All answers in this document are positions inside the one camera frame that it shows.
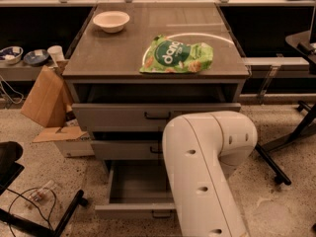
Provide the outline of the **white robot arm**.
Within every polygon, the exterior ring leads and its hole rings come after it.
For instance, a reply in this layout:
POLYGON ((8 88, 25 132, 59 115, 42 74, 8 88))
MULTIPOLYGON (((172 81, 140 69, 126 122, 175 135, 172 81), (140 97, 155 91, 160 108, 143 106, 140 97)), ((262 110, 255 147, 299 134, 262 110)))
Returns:
POLYGON ((249 237, 227 179, 254 150, 258 133, 229 111, 173 118, 163 157, 184 237, 249 237))

